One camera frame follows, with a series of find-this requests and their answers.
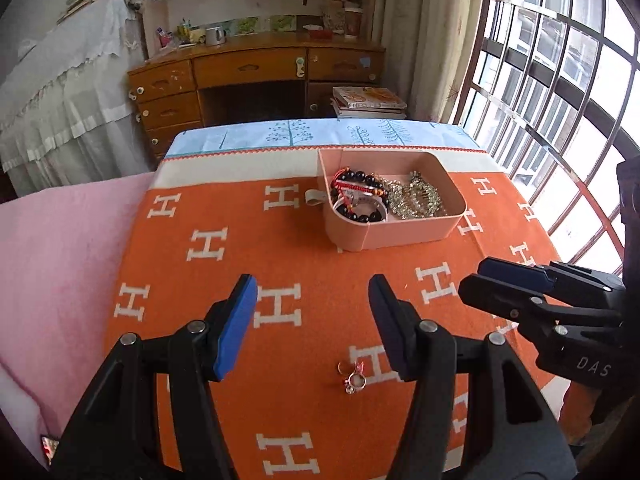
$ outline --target red box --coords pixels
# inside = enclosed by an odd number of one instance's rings
[[[377,173],[391,180],[407,181],[411,171],[438,190],[446,216],[400,220],[391,213],[386,222],[361,224],[334,211],[330,202],[323,205],[324,227],[329,239],[338,247],[357,252],[367,249],[419,244],[449,236],[466,212],[466,201],[438,158],[427,152],[411,150],[319,150],[318,184],[327,195],[331,179],[340,168]]]

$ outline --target mug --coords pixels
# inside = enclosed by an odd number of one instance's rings
[[[225,29],[222,27],[211,27],[207,29],[206,42],[208,45],[219,45],[225,43]]]

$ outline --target window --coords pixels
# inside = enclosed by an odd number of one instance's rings
[[[484,5],[485,40],[469,68],[460,125],[509,175],[564,261],[620,273],[616,166],[640,155],[640,49],[624,7],[617,0]]]

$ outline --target book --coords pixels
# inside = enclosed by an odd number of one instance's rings
[[[406,103],[387,88],[335,86],[334,97],[347,108],[406,110]]]
[[[388,108],[347,108],[340,106],[336,99],[331,99],[331,106],[334,107],[335,115],[339,119],[406,119],[406,114],[402,110],[389,110]]]

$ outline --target beige curtain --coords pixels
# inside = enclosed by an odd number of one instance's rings
[[[447,122],[468,67],[482,0],[376,0],[372,39],[386,47],[382,83],[409,117]]]

